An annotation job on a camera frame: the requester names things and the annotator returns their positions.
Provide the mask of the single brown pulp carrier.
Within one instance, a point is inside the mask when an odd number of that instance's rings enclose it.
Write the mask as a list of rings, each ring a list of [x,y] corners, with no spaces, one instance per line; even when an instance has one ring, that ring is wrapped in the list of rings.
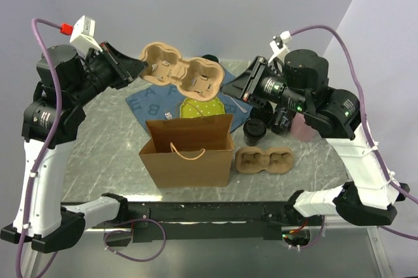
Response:
[[[184,59],[175,47],[163,42],[148,44],[139,59],[148,66],[140,77],[158,86],[175,85],[183,96],[197,101],[212,100],[225,77],[223,67],[202,57]]]

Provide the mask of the black cup lid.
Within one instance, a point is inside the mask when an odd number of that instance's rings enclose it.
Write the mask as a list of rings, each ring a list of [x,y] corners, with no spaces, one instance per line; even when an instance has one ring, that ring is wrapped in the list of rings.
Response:
[[[265,136],[267,127],[260,119],[251,118],[244,123],[243,131],[248,138],[259,140]]]

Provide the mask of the black takeout cup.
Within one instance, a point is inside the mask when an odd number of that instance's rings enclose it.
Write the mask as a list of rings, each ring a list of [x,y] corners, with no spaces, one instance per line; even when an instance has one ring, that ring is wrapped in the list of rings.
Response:
[[[295,115],[295,112],[287,108],[276,106],[270,122],[270,130],[275,134],[287,134],[290,131]]]

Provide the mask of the dark translucent takeout cup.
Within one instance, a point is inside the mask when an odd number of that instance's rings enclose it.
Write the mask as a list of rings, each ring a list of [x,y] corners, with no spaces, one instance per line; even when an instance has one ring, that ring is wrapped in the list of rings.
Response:
[[[257,146],[260,142],[260,140],[262,140],[265,136],[251,136],[251,135],[244,135],[244,142],[248,145],[248,146]]]

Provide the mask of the brown pulp cup carrier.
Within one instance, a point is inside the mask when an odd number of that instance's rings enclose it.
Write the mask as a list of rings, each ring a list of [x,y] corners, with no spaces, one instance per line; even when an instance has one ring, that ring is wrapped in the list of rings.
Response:
[[[294,165],[295,156],[288,147],[242,147],[235,155],[235,167],[241,174],[258,174],[265,170],[269,174],[285,174]]]

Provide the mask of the brown paper bag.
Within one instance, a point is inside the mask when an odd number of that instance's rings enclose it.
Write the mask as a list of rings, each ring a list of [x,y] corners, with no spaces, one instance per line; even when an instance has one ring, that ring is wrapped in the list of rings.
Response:
[[[147,120],[150,140],[138,156],[158,188],[225,187],[234,142],[232,114]]]

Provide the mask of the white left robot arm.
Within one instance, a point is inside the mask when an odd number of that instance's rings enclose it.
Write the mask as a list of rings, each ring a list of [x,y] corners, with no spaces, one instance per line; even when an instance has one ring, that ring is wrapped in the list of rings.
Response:
[[[73,46],[52,46],[37,63],[40,80],[25,109],[22,136],[25,174],[20,207],[1,238],[28,242],[49,254],[76,245],[88,228],[103,222],[115,227],[129,220],[126,198],[104,193],[85,204],[63,206],[61,192],[69,154],[85,120],[84,106],[105,89],[121,89],[135,81],[147,63],[126,56],[107,42],[85,56]]]

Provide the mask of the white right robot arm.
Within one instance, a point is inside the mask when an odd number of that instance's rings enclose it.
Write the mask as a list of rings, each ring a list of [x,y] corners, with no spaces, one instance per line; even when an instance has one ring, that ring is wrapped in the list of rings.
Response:
[[[323,191],[297,191],[286,203],[286,219],[301,224],[314,215],[339,215],[356,226],[389,226],[396,217],[395,202],[408,191],[405,183],[385,177],[376,150],[368,143],[360,102],[345,89],[329,87],[328,61],[311,50],[294,50],[280,61],[275,74],[263,57],[231,82],[224,95],[262,108],[267,102],[304,116],[337,152],[350,181]]]

